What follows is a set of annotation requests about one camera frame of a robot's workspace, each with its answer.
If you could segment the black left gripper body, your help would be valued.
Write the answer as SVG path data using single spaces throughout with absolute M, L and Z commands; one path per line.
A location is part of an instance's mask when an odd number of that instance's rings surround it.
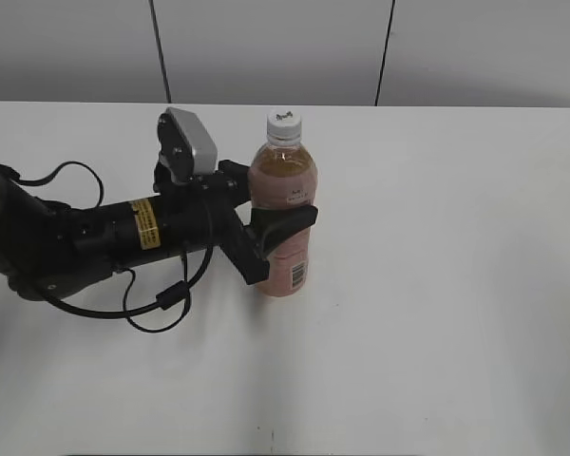
M 250 200 L 248 181 L 229 180 L 217 169 L 176 185 L 167 169 L 157 164 L 154 190 L 158 195 L 153 210 L 162 248 L 183 254 L 219 247 L 247 284 L 268 278 L 269 262 L 260 257 L 254 236 L 237 213 Z

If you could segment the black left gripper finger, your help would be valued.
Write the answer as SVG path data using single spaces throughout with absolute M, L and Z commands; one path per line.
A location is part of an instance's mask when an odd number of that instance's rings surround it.
M 237 183 L 245 183 L 248 181 L 248 173 L 250 167 L 235 161 L 222 160 L 218 162 L 218 170 L 224 174 L 229 180 Z
M 253 208 L 250 232 L 260 257 L 267 259 L 283 242 L 312 227 L 317 216 L 318 208 L 310 204 L 280 210 Z

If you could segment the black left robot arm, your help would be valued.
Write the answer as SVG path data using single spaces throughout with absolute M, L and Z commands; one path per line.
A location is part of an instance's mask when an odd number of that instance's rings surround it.
M 237 209 L 251 198 L 247 172 L 221 161 L 215 173 L 176 185 L 159 164 L 155 195 L 78 209 L 29 194 L 0 165 L 0 274 L 26 300 L 40 300 L 34 285 L 64 299 L 126 268 L 219 247 L 247 284 L 262 282 L 269 254 L 312 227 L 318 210 L 255 209 L 243 224 Z

